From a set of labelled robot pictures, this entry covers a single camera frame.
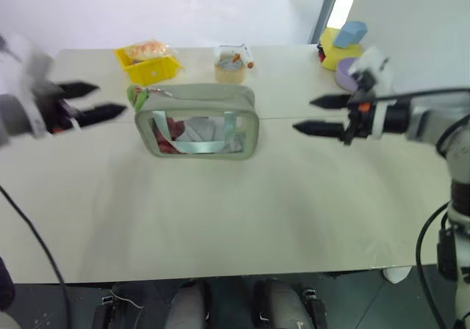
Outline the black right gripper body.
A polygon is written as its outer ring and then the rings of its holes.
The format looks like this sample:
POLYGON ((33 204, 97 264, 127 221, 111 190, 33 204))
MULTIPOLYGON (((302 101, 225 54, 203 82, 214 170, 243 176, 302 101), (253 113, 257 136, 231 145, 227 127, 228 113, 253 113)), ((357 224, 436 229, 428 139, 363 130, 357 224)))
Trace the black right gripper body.
POLYGON ((377 84, 374 75, 371 72, 361 72, 352 76, 358 80, 358 90, 347 102, 349 123, 341 136, 345 145, 351 145, 355 138, 367 138, 372 133, 377 106, 373 91, 377 84))

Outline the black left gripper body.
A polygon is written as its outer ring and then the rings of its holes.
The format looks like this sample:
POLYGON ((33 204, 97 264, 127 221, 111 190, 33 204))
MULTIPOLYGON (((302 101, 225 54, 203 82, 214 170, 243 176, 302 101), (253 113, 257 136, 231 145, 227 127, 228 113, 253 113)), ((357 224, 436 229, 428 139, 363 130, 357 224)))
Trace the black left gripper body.
POLYGON ((35 103, 46 125, 46 131, 57 134, 73 128, 64 108, 65 100, 74 98, 78 82, 40 82, 35 85, 35 103))

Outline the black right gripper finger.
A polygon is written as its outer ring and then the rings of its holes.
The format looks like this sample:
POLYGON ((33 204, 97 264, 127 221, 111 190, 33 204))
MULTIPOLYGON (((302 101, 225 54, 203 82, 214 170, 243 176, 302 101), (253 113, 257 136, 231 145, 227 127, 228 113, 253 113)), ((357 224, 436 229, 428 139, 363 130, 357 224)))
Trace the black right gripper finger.
POLYGON ((341 137, 344 133, 342 123, 328 123, 322 120, 304 120, 292 127, 298 132, 317 137, 341 137))
POLYGON ((309 104, 321 109, 343 109, 347 107, 350 98, 350 94, 327 94, 309 101, 309 104))

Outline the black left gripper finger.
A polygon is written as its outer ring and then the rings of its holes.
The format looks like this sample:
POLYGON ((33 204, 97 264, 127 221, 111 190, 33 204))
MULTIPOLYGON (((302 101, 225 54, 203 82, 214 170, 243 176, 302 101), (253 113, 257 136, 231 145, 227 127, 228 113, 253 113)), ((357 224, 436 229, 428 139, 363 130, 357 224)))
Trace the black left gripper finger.
POLYGON ((100 89, 99 86, 87 82, 61 83, 58 87, 63 91, 63 97, 85 97, 100 89))
POLYGON ((102 104, 91 109, 79 111, 75 120, 81 128, 113 120, 126 111, 127 107, 121 104, 102 104))

